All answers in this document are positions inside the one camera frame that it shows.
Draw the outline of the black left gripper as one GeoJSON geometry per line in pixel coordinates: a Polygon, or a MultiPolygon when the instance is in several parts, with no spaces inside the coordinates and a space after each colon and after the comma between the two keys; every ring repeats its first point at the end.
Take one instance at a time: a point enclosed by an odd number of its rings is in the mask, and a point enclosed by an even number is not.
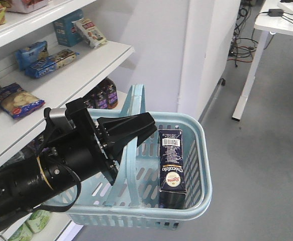
{"type": "Polygon", "coordinates": [[[148,112],[125,117],[100,117],[96,127],[82,98],[69,102],[66,109],[74,129],[63,132],[46,126],[41,147],[43,180],[51,186],[74,186],[101,172],[113,185],[118,174],[115,161],[100,147],[123,146],[116,160],[124,162],[128,142],[137,138],[136,148],[156,131],[155,120],[148,112]]]}

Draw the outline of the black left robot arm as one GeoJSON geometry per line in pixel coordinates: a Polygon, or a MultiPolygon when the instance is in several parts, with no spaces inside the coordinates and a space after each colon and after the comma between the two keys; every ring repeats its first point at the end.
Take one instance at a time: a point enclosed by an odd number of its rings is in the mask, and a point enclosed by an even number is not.
{"type": "Polygon", "coordinates": [[[0,169],[0,231],[37,210],[65,212],[70,205],[45,202],[102,173],[110,184],[118,175],[124,147],[141,144],[156,131],[151,114],[93,120],[78,98],[65,108],[44,110],[44,141],[36,154],[0,169]]]}

